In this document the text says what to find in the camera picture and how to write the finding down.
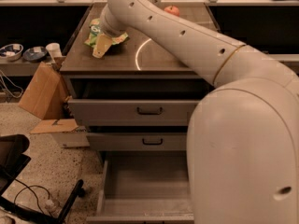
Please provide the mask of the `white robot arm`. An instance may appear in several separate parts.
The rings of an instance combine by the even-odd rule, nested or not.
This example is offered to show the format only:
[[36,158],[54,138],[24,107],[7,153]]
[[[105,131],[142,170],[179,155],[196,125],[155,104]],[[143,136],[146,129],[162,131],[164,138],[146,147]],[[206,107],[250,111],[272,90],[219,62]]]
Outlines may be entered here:
[[129,27],[214,86],[194,109],[187,162],[195,224],[298,224],[299,78],[160,0],[107,0],[100,48]]

